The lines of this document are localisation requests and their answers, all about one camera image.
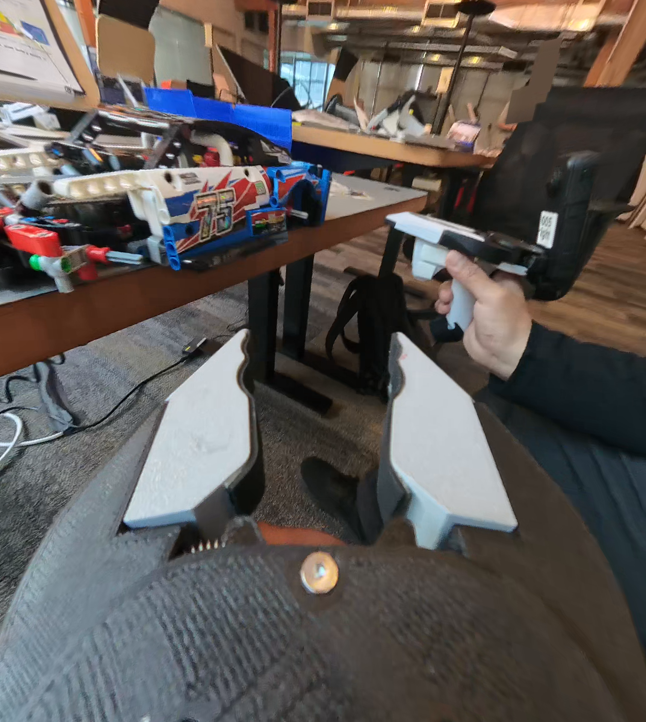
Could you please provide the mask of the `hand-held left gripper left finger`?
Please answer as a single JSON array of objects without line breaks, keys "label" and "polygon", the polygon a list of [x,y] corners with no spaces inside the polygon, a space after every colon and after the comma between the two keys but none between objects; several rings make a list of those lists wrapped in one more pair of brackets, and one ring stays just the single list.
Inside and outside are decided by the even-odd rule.
[{"label": "hand-held left gripper left finger", "polygon": [[247,329],[229,338],[123,446],[126,530],[222,534],[259,503],[265,482],[249,341]]}]

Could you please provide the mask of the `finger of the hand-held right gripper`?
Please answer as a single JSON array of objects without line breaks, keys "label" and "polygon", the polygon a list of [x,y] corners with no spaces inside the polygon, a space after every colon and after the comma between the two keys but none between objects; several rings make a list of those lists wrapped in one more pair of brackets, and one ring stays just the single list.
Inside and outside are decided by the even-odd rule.
[{"label": "finger of the hand-held right gripper", "polygon": [[450,250],[490,266],[483,255],[487,249],[486,238],[479,230],[413,212],[389,214],[385,222],[391,230],[415,240],[411,272],[417,280],[429,281],[443,271]]}]

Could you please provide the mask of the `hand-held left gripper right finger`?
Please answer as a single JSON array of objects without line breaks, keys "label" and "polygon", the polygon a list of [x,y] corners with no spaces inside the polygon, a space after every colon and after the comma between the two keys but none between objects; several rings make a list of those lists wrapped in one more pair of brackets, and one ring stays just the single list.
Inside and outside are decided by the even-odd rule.
[{"label": "hand-held left gripper right finger", "polygon": [[432,551],[456,526],[515,531],[471,396],[400,332],[390,338],[389,376],[378,467],[383,522],[405,519],[417,546]]}]

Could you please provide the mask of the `blue white brick race car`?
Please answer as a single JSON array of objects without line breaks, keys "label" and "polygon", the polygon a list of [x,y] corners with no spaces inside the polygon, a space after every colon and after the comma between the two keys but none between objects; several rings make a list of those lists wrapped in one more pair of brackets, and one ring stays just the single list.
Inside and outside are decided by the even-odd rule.
[{"label": "blue white brick race car", "polygon": [[99,266],[177,272],[320,227],[333,182],[243,126],[123,106],[60,139],[0,141],[0,284],[40,274],[60,293]]}]

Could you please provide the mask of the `person's right forearm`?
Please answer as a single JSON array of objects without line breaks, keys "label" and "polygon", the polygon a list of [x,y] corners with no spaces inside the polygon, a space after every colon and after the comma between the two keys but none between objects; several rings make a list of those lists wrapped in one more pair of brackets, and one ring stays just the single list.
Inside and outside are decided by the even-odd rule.
[{"label": "person's right forearm", "polygon": [[534,323],[511,376],[490,375],[487,387],[564,428],[646,458],[646,356]]}]

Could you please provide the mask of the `grey desk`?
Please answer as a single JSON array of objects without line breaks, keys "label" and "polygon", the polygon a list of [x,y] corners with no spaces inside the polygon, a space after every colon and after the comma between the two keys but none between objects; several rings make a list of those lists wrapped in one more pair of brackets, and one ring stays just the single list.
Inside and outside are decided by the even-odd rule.
[{"label": "grey desk", "polygon": [[294,229],[279,245],[210,270],[148,265],[104,272],[72,293],[57,292],[52,282],[0,290],[0,377],[333,248],[383,226],[391,213],[418,212],[425,204],[421,191],[334,177],[365,197],[334,195],[323,226]]}]

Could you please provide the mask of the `tan desk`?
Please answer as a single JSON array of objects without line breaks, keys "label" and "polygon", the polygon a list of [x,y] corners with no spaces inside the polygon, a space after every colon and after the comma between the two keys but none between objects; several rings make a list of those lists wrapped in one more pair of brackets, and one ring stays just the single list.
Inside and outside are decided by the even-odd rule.
[{"label": "tan desk", "polygon": [[291,153],[294,159],[322,165],[337,173],[372,170],[394,163],[430,168],[492,167],[497,158],[453,149],[427,147],[294,123]]}]

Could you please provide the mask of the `person's right hand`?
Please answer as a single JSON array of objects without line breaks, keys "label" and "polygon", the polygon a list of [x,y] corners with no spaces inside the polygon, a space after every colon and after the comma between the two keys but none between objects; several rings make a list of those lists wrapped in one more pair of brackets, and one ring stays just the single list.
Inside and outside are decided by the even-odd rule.
[{"label": "person's right hand", "polygon": [[473,318],[464,332],[463,345],[474,362],[507,381],[525,352],[533,326],[520,277],[500,270],[488,276],[455,250],[448,252],[445,269],[452,280],[440,285],[436,312],[448,315],[451,311],[454,282],[470,293]]}]

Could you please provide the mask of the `black backpack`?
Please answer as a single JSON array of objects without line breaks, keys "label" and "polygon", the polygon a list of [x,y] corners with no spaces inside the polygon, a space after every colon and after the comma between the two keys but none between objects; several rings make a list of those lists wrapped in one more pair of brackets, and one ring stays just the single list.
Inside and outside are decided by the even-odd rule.
[{"label": "black backpack", "polygon": [[397,332],[409,336],[414,331],[400,276],[356,276],[343,293],[328,330],[326,355],[334,363],[334,346],[340,340],[349,353],[358,356],[356,389],[385,402],[391,337]]}]

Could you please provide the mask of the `grey and black tool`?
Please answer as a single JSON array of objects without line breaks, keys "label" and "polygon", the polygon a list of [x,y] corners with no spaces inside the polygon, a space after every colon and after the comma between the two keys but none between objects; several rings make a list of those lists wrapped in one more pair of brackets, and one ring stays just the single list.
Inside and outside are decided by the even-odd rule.
[{"label": "grey and black tool", "polygon": [[356,100],[354,111],[362,132],[404,141],[430,133],[433,123],[427,119],[426,102],[426,95],[411,90],[374,115],[367,114]]}]

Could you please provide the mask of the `black floor lamp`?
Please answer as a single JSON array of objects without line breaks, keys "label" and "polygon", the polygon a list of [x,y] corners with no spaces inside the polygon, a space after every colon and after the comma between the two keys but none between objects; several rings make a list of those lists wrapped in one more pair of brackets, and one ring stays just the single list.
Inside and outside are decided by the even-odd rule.
[{"label": "black floor lamp", "polygon": [[451,107],[452,98],[454,95],[455,85],[458,81],[458,77],[461,72],[461,66],[463,63],[463,55],[468,45],[469,36],[474,25],[474,20],[477,17],[487,16],[493,13],[497,8],[497,4],[491,1],[462,1],[457,3],[456,9],[458,13],[466,16],[466,22],[463,31],[463,37],[461,45],[458,50],[457,57],[455,58],[454,67],[452,68],[451,78],[448,83],[448,88],[445,93],[445,98],[439,102],[436,115],[434,118],[432,132],[435,135],[440,135],[443,129],[445,119],[448,116],[448,110]]}]

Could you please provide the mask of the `blue plastic bin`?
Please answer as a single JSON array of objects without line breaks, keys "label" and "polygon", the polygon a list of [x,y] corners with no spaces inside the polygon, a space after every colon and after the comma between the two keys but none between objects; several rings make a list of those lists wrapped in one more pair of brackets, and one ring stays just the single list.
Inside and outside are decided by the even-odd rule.
[{"label": "blue plastic bin", "polygon": [[188,89],[144,88],[150,110],[205,121],[232,123],[292,149],[292,112],[258,105],[231,104],[197,97]]}]

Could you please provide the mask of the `cardboard box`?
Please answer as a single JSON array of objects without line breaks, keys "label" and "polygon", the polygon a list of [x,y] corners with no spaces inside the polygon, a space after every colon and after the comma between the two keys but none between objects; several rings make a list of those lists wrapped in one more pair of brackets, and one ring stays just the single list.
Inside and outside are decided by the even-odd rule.
[{"label": "cardboard box", "polygon": [[97,65],[103,77],[155,81],[156,39],[146,30],[99,14],[95,20]]}]

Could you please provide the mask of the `instruction booklet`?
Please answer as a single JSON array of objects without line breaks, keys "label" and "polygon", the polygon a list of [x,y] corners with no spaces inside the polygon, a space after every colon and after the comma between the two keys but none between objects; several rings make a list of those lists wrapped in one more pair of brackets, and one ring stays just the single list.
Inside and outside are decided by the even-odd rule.
[{"label": "instruction booklet", "polygon": [[53,2],[0,1],[0,98],[70,103],[84,97],[68,49],[82,61]]}]

